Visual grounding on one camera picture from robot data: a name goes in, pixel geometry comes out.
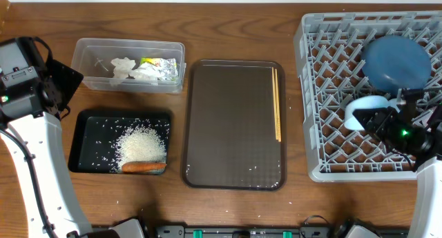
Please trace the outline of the silver foil snack wrapper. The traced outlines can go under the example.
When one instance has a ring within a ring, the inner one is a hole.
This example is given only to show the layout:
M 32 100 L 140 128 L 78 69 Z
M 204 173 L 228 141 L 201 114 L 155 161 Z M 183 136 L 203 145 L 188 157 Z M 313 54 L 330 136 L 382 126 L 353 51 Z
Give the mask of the silver foil snack wrapper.
M 179 76 L 176 59 L 143 57 L 140 65 L 143 63 L 151 63 L 157 67 L 161 74 L 159 81 L 175 81 Z

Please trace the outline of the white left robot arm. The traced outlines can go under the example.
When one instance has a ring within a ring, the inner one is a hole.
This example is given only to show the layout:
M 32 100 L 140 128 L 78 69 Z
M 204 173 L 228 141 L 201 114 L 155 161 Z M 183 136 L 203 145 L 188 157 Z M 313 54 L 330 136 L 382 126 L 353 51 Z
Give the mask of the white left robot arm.
M 1 42 L 1 139 L 13 159 L 29 237 L 145 237 L 136 218 L 94 228 L 82 211 L 66 164 L 61 120 L 82 74 L 43 58 L 39 37 Z

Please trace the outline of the dark blue plate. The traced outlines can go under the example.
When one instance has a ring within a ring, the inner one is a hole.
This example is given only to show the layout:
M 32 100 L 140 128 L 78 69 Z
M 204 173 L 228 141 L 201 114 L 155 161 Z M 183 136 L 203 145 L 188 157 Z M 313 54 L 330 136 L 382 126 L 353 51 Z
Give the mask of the dark blue plate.
M 378 91 L 396 96 L 402 88 L 422 89 L 431 76 L 428 53 L 417 42 L 387 35 L 367 45 L 363 74 Z

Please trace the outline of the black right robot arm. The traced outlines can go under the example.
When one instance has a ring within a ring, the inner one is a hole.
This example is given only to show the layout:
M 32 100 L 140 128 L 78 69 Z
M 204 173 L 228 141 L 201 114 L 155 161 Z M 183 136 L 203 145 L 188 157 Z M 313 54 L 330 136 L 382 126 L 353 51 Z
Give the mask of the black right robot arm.
M 382 96 L 354 100 L 345 108 L 345 127 L 363 130 L 387 150 L 415 158 L 417 195 L 408 237 L 441 236 L 441 104 L 424 127 L 412 124 L 417 101 L 441 88 L 398 91 L 396 102 Z

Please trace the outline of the white tissue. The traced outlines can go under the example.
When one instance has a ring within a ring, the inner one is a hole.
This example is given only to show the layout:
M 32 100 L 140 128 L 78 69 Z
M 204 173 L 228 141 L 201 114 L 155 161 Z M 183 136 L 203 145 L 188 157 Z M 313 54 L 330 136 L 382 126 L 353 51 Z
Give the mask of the white tissue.
M 114 66 L 113 80 L 110 83 L 112 87 L 116 87 L 124 80 L 134 79 L 131 73 L 133 72 L 133 68 L 136 65 L 135 60 L 131 60 L 127 57 L 123 59 L 115 58 L 111 61 L 111 64 Z
M 129 76 L 140 81 L 157 81 L 161 74 L 153 64 L 143 63 L 138 68 L 130 71 Z

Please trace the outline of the pile of white rice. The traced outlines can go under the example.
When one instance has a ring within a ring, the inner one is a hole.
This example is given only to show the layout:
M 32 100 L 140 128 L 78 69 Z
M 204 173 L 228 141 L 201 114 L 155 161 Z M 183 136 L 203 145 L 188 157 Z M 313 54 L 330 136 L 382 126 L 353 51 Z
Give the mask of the pile of white rice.
M 115 150 L 113 170 L 122 172 L 122 166 L 129 162 L 165 163 L 166 145 L 161 136 L 146 126 L 135 126 L 125 129 L 111 143 Z

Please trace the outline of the wooden chopstick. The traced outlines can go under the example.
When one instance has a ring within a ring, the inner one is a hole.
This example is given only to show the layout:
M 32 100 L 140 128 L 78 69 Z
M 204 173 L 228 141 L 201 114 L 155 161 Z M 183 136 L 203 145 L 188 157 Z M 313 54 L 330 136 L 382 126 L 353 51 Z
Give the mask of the wooden chopstick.
M 271 68 L 271 78 L 272 78 L 272 94 L 273 94 L 273 115 L 274 115 L 274 126 L 276 141 L 280 142 L 279 132 L 278 132 L 278 112 L 276 103 L 276 85 L 275 85 L 275 72 L 274 67 Z
M 280 124 L 280 98 L 279 98 L 279 82 L 278 82 L 278 70 L 274 68 L 274 86 L 275 86 L 275 102 L 276 102 L 276 119 L 278 130 L 278 142 L 282 141 L 281 124 Z

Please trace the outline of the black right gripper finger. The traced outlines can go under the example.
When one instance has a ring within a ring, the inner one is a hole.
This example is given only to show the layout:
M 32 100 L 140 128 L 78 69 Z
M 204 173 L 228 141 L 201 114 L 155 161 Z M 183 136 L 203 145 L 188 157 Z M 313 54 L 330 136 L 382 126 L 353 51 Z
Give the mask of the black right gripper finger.
M 399 90 L 397 106 L 402 109 L 406 106 L 415 106 L 417 109 L 429 109 L 441 105 L 441 87 L 426 89 Z
M 377 131 L 387 121 L 397 115 L 393 107 L 375 109 L 357 109 L 353 111 L 353 116 L 362 125 L 365 131 Z

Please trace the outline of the orange carrot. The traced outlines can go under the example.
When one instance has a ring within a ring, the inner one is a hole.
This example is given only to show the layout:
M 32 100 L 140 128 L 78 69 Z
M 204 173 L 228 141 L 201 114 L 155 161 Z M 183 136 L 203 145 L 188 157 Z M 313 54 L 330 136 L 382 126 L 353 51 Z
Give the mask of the orange carrot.
M 150 163 L 145 161 L 134 161 L 125 163 L 122 166 L 124 173 L 142 173 L 151 172 L 155 170 L 162 170 L 167 166 L 166 163 Z

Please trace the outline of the light blue bowl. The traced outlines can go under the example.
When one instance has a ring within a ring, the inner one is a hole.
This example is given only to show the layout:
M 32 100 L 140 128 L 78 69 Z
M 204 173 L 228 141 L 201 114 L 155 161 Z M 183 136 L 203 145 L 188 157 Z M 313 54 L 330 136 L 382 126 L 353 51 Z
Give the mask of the light blue bowl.
M 372 95 L 361 97 L 349 103 L 345 108 L 344 126 L 348 130 L 362 131 L 364 127 L 358 122 L 353 115 L 355 110 L 375 109 L 393 107 L 397 112 L 400 112 L 397 104 L 397 99 L 387 100 L 385 97 Z

